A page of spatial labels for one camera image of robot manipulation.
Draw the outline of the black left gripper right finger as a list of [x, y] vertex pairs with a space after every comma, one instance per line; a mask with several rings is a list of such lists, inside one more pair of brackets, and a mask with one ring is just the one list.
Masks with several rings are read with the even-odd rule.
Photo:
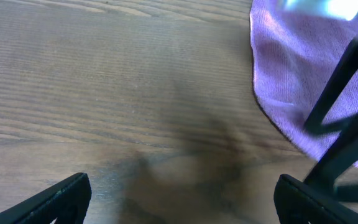
[[273, 199], [283, 224], [358, 224], [358, 213], [288, 174], [279, 177]]

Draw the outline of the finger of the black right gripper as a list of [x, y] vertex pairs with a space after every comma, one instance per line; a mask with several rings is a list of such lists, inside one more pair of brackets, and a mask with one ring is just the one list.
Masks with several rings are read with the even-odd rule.
[[356, 71], [358, 71], [358, 40], [354, 39], [347, 46], [322, 94], [306, 119], [304, 124], [306, 131], [314, 135], [321, 135], [343, 130], [352, 122], [358, 124], [358, 113], [331, 123], [323, 123], [323, 119]]
[[335, 180], [358, 161], [358, 114], [313, 167], [304, 184], [340, 202], [358, 203], [358, 184], [335, 185]]

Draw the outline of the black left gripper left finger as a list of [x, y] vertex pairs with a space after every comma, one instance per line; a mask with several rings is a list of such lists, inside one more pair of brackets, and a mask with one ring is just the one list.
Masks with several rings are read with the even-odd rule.
[[91, 200], [88, 175], [79, 172], [0, 213], [0, 224], [83, 224]]

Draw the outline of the purple cloth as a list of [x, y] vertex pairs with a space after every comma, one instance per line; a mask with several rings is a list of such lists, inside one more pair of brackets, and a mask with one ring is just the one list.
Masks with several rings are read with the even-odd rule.
[[279, 130], [301, 151], [319, 160], [338, 132], [312, 135], [304, 123], [350, 41], [353, 21], [287, 12], [277, 1], [255, 0], [250, 10], [254, 92]]

